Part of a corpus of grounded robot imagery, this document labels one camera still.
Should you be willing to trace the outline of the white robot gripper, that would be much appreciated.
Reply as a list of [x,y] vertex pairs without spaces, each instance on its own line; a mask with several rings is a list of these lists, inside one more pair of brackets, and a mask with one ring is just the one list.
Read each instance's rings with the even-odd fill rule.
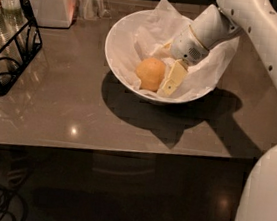
[[170,49],[176,61],[157,94],[167,97],[174,93],[185,79],[188,66],[197,65],[221,42],[234,39],[240,31],[240,27],[217,6],[206,8],[172,42],[162,46],[163,49]]

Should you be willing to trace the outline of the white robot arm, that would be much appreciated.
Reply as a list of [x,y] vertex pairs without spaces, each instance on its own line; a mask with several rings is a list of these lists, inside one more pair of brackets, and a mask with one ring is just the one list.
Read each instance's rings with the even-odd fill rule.
[[[171,94],[188,66],[196,65],[220,42],[247,33],[277,90],[277,12],[269,0],[216,0],[170,42],[176,60],[163,91]],[[277,145],[255,164],[235,221],[277,221]]]

